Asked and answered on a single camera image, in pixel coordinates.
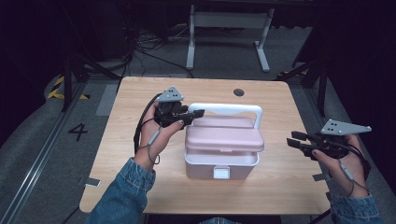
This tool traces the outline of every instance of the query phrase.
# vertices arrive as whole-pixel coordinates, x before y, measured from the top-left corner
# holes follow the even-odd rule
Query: denim jacket
[[[155,172],[149,172],[129,159],[93,208],[86,223],[138,223],[148,202],[147,192],[154,181]],[[329,193],[328,198],[334,223],[383,223],[371,194],[365,198],[350,198]],[[215,219],[204,223],[215,223]],[[222,223],[234,222],[223,220]]]

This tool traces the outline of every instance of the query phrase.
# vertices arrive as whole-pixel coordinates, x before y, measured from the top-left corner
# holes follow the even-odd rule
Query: hand
[[[346,140],[348,144],[356,147],[361,152],[361,146],[356,135],[347,135]],[[368,195],[364,180],[363,166],[361,164],[361,159],[359,159],[358,156],[350,152],[344,158],[336,160],[317,149],[313,150],[312,153],[318,159],[318,161],[326,165],[330,171],[330,174],[332,175],[332,178],[341,187],[344,195],[350,197],[366,197]],[[341,168],[340,161],[346,166],[349,172],[352,173],[354,180],[360,186],[347,178],[347,175]]]
[[[161,128],[160,125],[154,120],[154,113],[158,107],[158,102],[151,105],[143,118],[142,133],[139,149],[134,155],[134,162],[143,168],[152,171],[154,167],[153,161],[165,149],[171,136],[176,133],[183,126],[183,120],[179,120],[169,125],[166,128]],[[160,131],[154,142],[148,146],[149,139],[157,132]]]

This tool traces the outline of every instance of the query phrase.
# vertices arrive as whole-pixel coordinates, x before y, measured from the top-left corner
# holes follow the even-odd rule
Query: box latch
[[[213,178],[230,179],[230,167],[226,165],[217,165],[213,168]]]

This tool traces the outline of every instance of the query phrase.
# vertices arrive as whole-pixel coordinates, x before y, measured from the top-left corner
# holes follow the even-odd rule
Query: gray floor
[[[196,40],[195,65],[191,72],[195,78],[272,80],[279,72],[292,69],[291,64],[309,32],[310,29],[300,28],[270,29],[264,45],[271,68],[270,73],[261,70],[253,48],[253,41],[260,37],[260,31],[245,30],[238,34],[229,30],[199,32]],[[148,53],[184,66],[187,47],[188,41],[180,38],[175,43]],[[188,75],[178,66],[137,52],[129,69],[126,70],[126,76],[187,77]],[[50,92],[55,80],[56,78],[49,83],[43,93],[45,96]],[[298,81],[299,78],[295,77],[288,82],[304,126],[309,133],[319,130],[327,119],[350,121],[331,83],[326,93],[326,118],[322,118],[315,107],[318,87],[305,90],[298,85]],[[77,100],[73,106],[55,139],[53,149],[39,178],[32,190],[27,192],[26,201],[21,203],[23,207],[16,214],[15,223],[62,223],[78,207],[84,190],[78,181],[90,173],[106,127],[117,84],[117,81],[109,80],[104,76],[92,75],[83,92],[89,94],[91,98]],[[57,119],[62,116],[62,106],[63,100],[48,99],[46,104],[32,114],[2,146],[0,214],[7,211],[35,158],[46,144]],[[88,133],[84,133],[77,141],[77,135],[68,131],[80,123],[85,124],[84,130]],[[368,187],[374,194],[386,223],[396,223],[396,217],[393,215],[396,213],[395,195],[375,165],[373,163],[372,165],[374,169],[369,176]],[[337,190],[333,183],[329,183],[329,187],[331,190]],[[83,223],[86,217],[87,214],[77,211],[70,217],[68,223]],[[282,223],[308,223],[310,218],[310,216],[282,216]],[[331,223],[331,221],[326,217],[320,223]]]

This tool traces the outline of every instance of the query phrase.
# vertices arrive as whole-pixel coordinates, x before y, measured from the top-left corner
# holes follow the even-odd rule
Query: wooden table
[[[134,155],[134,130],[151,98],[175,86],[183,105],[221,103],[259,105],[263,109],[261,132],[265,150],[245,180],[192,179],[186,176],[185,131],[176,133],[155,165],[157,179],[148,193],[145,213],[158,214],[321,214],[329,208],[317,162],[288,147],[291,131],[305,128],[284,82],[166,77],[123,79],[91,171],[98,188],[87,187],[80,202],[91,212],[128,158]],[[245,95],[233,94],[242,89]]]

